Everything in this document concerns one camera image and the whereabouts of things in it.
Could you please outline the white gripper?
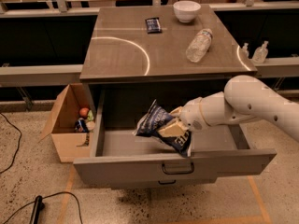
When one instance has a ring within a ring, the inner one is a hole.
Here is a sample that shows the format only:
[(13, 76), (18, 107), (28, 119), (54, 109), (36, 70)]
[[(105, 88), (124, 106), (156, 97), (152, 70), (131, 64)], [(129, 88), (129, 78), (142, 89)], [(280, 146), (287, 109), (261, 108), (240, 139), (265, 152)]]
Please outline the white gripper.
[(180, 120), (168, 123), (158, 130), (158, 134), (162, 137), (182, 136), (188, 129), (190, 131), (202, 131), (206, 127), (206, 123), (200, 111), (200, 103), (202, 98), (190, 100), (185, 106), (173, 109), (170, 114), (179, 116)]

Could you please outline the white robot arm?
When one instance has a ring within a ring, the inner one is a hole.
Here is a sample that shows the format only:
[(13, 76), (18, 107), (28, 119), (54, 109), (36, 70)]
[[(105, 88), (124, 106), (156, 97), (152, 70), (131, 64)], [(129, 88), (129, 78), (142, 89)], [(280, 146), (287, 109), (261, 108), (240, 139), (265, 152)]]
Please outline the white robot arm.
[(175, 118), (158, 129), (162, 137), (264, 119), (299, 140), (299, 104), (280, 96), (255, 77), (233, 77), (224, 91), (190, 100), (171, 114)]

